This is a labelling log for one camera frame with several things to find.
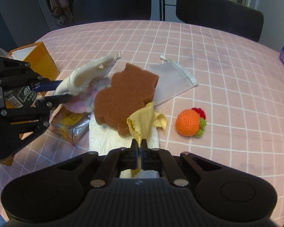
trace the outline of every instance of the brown sponge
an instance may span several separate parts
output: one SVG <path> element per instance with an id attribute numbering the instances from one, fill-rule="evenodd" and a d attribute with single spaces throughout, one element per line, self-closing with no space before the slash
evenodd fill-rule
<path id="1" fill-rule="evenodd" d="M 118 134 L 129 134 L 126 119 L 154 98 L 159 76 L 126 63 L 122 72 L 111 78 L 111 87 L 101 90 L 95 98 L 94 115 L 97 124 L 107 124 Z"/>

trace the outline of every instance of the plush toy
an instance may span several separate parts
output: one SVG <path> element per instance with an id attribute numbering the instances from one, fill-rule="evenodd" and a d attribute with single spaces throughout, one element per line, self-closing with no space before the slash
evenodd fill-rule
<path id="1" fill-rule="evenodd" d="M 176 119 L 176 130 L 183 136 L 199 137 L 206 126 L 206 115 L 201 108 L 192 108 L 182 111 Z"/>

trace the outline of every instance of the yellow label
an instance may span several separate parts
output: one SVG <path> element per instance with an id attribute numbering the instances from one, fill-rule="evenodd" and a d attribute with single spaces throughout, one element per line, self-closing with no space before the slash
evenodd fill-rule
<path id="1" fill-rule="evenodd" d="M 81 113 L 81 114 L 76 113 L 75 114 L 75 113 L 72 113 L 72 112 L 68 111 L 67 109 L 63 108 L 61 120 L 59 121 L 59 123 L 61 123 L 63 125 L 72 126 L 75 123 L 77 123 L 78 121 L 80 121 L 83 116 L 84 116 L 84 113 Z"/>

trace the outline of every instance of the white cloth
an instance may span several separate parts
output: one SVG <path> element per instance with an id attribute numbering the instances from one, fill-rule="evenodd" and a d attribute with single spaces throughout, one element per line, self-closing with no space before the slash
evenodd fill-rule
<path id="1" fill-rule="evenodd" d="M 118 132 L 107 125 L 98 125 L 95 116 L 91 114 L 89 122 L 89 151 L 96 151 L 99 155 L 106 155 L 115 148 L 131 146 L 133 137 L 129 135 L 125 138 L 120 137 Z M 159 148 L 159 136 L 155 127 L 151 128 L 151 137 L 147 141 L 148 148 Z M 130 178 L 130 170 L 121 172 L 121 178 Z M 155 171 L 140 171 L 135 178 L 153 178 L 158 177 Z"/>
<path id="2" fill-rule="evenodd" d="M 107 75 L 119 58 L 120 52 L 115 57 L 104 56 L 79 67 L 59 84 L 54 96 L 67 93 L 77 96 L 79 93 L 87 92 L 90 82 L 96 77 Z"/>

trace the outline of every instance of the chair backrest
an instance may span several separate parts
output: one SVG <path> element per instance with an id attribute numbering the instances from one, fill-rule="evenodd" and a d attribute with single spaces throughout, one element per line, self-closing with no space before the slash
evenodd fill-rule
<path id="1" fill-rule="evenodd" d="M 176 15 L 185 23 L 206 26 L 258 42 L 264 17 L 228 0 L 177 0 Z"/>
<path id="2" fill-rule="evenodd" d="M 75 24 L 150 18 L 151 0 L 74 0 L 73 2 Z"/>

